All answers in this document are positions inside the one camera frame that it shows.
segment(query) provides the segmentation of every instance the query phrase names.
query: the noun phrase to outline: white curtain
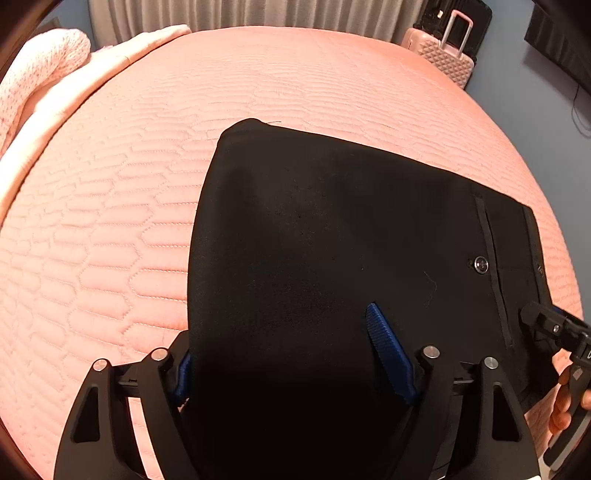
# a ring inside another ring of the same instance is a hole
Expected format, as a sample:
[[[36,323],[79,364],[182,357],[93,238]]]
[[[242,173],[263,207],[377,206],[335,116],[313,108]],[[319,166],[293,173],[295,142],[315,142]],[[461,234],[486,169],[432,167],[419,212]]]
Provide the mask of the white curtain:
[[[425,0],[89,0],[99,47],[175,24],[338,30],[400,43]]]

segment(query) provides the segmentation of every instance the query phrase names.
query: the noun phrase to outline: black trousers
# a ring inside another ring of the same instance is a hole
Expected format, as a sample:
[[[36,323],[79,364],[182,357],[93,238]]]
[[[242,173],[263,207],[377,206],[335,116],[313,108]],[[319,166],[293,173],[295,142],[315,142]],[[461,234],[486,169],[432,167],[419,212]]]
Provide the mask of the black trousers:
[[[474,265],[474,260],[482,257]],[[524,411],[557,382],[520,326],[550,305],[530,208],[400,155],[254,119],[226,130],[189,261],[192,428],[204,479],[381,479],[407,412],[368,338],[493,356]]]

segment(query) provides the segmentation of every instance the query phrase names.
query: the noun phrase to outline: suitcase handle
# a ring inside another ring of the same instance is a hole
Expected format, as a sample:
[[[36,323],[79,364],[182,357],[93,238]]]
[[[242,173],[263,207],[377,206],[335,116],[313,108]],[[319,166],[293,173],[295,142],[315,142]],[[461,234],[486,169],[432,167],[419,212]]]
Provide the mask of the suitcase handle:
[[[462,57],[462,51],[466,46],[466,42],[468,41],[468,37],[470,36],[470,32],[472,31],[472,27],[474,27],[474,22],[470,17],[468,17],[465,13],[460,12],[459,10],[452,10],[452,14],[449,17],[449,22],[447,23],[447,27],[445,29],[445,33],[443,34],[443,38],[441,42],[439,42],[439,48],[443,49],[447,43],[447,38],[449,37],[450,32],[452,31],[453,23],[455,22],[457,17],[461,17],[468,22],[468,30],[466,30],[466,35],[464,35],[464,40],[462,40],[462,45],[457,52],[457,58]]]

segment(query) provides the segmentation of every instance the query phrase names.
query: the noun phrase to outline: finger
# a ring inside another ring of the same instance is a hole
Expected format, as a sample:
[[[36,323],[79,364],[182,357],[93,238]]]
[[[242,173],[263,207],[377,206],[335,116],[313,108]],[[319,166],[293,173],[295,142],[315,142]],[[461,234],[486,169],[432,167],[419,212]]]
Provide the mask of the finger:
[[[581,406],[585,410],[591,410],[591,390],[587,390],[581,399]]]
[[[556,395],[556,401],[554,402],[554,409],[558,412],[567,411],[570,408],[570,391],[568,386],[562,385]]]
[[[560,385],[567,385],[570,379],[570,365],[564,369],[564,371],[560,374],[558,378],[558,383]]]
[[[552,435],[560,433],[560,429],[556,426],[552,417],[550,417],[550,421],[548,422],[548,429]]]
[[[570,425],[570,414],[566,412],[559,412],[551,416],[554,425],[559,430],[566,430]]]

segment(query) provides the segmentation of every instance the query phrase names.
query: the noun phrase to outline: mattress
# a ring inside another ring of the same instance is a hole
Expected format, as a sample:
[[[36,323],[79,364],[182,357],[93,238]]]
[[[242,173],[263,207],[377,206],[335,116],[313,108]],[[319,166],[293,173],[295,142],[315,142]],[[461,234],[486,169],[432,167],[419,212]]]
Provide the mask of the mattress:
[[[138,361],[187,327],[200,188],[221,132],[249,117],[414,158],[531,206],[553,301],[582,314],[560,228],[523,159],[429,62],[319,30],[185,35],[81,105],[0,230],[0,417],[45,480],[91,363]],[[552,395],[529,418],[538,449]],[[147,474],[161,478],[138,403],[132,415]]]

